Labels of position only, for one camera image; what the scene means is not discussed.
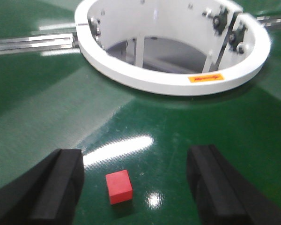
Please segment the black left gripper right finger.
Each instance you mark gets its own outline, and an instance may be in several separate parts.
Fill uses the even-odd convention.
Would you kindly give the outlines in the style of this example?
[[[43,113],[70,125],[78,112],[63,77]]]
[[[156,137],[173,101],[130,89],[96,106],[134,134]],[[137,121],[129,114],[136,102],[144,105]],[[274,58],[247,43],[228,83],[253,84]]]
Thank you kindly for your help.
[[[203,225],[281,225],[281,209],[214,145],[189,148],[186,176]]]

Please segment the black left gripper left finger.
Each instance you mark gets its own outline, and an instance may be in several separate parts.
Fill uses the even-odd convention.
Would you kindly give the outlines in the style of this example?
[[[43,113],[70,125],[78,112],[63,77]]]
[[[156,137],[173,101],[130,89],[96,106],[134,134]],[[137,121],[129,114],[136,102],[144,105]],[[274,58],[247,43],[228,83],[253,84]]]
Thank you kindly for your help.
[[[71,225],[83,183],[81,150],[54,150],[0,188],[0,225]]]

